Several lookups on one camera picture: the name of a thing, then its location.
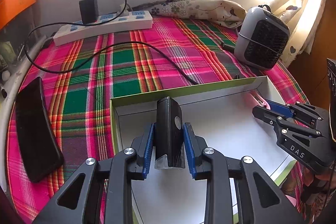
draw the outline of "charger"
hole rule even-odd
[[[83,24],[96,22],[99,16],[97,0],[80,0],[79,9]]]

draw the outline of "gray fan heater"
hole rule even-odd
[[[251,8],[241,26],[234,54],[236,58],[260,70],[277,63],[289,39],[287,25],[269,11]]]

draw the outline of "table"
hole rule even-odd
[[[159,48],[198,83],[231,80],[238,73],[241,78],[267,75],[286,103],[308,102],[280,62],[263,72],[242,65],[233,54],[222,50],[221,42],[234,45],[237,39],[234,30],[201,20],[156,17],[153,21],[152,29],[148,30],[100,35],[60,47],[52,43],[39,53],[36,63],[51,70],[70,69],[114,42],[142,41]],[[191,85],[159,53],[136,44],[107,50],[81,69],[67,74],[45,73],[32,66],[21,88],[37,76],[43,79],[51,127],[65,162],[40,183],[31,183],[21,160],[12,112],[7,138],[8,182],[15,208],[27,223],[31,223],[86,158],[103,160],[114,156],[110,134],[111,97]],[[298,181],[298,199],[302,185],[298,164],[292,173]]]

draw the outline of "phone screen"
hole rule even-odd
[[[16,97],[16,130],[22,161],[32,182],[38,182],[63,164],[45,108],[40,77]]]

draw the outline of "power strip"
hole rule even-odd
[[[109,14],[100,16],[96,23],[108,21],[117,14]],[[61,26],[58,32],[54,35],[54,42],[56,46],[60,46],[69,42],[76,40],[95,37],[97,35],[141,30],[141,29],[151,29],[153,24],[153,18],[148,11],[136,11],[129,12],[128,16],[121,16],[115,20],[97,26],[77,26],[77,25],[64,25]]]

